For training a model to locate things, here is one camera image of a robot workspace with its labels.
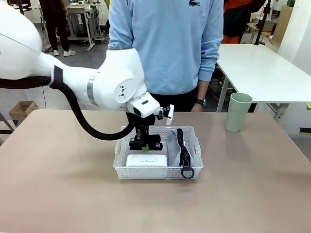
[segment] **light blue sweater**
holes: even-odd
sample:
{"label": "light blue sweater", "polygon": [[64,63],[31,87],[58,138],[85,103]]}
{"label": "light blue sweater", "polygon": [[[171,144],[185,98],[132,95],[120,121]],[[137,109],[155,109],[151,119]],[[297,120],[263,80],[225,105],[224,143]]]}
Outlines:
{"label": "light blue sweater", "polygon": [[223,0],[111,0],[110,47],[134,47],[150,93],[210,81],[223,38]]}

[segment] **cup rim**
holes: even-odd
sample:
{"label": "cup rim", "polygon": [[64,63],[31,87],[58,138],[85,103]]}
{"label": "cup rim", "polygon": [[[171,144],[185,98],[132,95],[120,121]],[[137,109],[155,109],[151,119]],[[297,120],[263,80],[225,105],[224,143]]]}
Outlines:
{"label": "cup rim", "polygon": [[[248,96],[250,99],[251,99],[251,101],[249,101],[249,102],[241,102],[241,101],[237,101],[236,99],[234,99],[232,96],[233,95],[245,95],[245,96]],[[236,92],[236,93],[233,93],[233,94],[231,94],[231,96],[230,96],[230,99],[233,99],[235,102],[238,102],[238,103],[245,103],[245,104],[248,104],[248,103],[252,103],[253,102],[253,98],[250,96],[250,95],[248,95],[248,94],[245,94],[245,93],[241,93],[241,92]]]}

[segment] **sleeve cuff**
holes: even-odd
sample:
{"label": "sleeve cuff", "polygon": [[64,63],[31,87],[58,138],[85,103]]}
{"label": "sleeve cuff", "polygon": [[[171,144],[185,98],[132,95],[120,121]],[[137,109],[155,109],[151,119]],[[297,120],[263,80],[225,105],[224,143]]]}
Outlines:
{"label": "sleeve cuff", "polygon": [[209,82],[212,78],[213,72],[200,70],[198,73],[198,78],[201,81]]}

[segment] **plastic basket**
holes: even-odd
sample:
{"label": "plastic basket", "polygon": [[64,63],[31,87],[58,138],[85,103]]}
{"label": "plastic basket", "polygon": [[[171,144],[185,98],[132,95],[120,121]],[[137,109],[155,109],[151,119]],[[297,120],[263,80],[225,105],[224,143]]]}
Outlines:
{"label": "plastic basket", "polygon": [[[195,136],[193,127],[156,127],[151,126],[149,129],[150,134],[159,134],[161,136],[161,142],[163,144],[162,151],[149,151],[144,152],[148,154],[165,154],[168,157],[166,140],[168,134],[172,129],[182,129],[184,140],[188,142],[189,153],[193,156],[195,166],[192,166],[194,170],[194,177],[197,179],[198,175],[203,168],[203,162],[201,158],[201,148],[199,140]],[[130,150],[129,141],[135,136],[135,131],[132,131],[127,137],[117,141],[115,149],[115,161],[113,167],[115,168],[119,179],[184,179],[181,176],[181,167],[168,166],[168,167],[154,167],[154,166],[131,166],[126,167],[126,158],[130,154],[142,154],[138,150]]]}

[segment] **black hose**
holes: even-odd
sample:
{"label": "black hose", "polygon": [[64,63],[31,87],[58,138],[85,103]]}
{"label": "black hose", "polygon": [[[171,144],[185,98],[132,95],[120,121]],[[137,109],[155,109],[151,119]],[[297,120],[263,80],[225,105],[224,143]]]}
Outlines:
{"label": "black hose", "polygon": [[[6,79],[0,79],[0,88],[5,89],[29,89],[29,88],[35,88],[40,86],[47,86],[51,82],[50,77],[44,77],[44,76],[37,76],[37,77],[29,77],[19,80],[6,80]],[[82,111],[80,109],[80,106],[78,104],[78,100],[74,94],[74,92],[65,84],[63,83],[59,88],[59,91],[61,91],[67,98],[68,103],[76,116],[78,122],[82,126],[82,128],[88,132],[91,136],[104,140],[104,141],[113,141],[113,140],[119,140],[121,138],[124,138],[127,136],[135,127],[135,122],[130,121],[129,124],[125,127],[124,130],[118,132],[118,133],[101,133],[94,129],[85,119],[84,115],[82,114]]]}

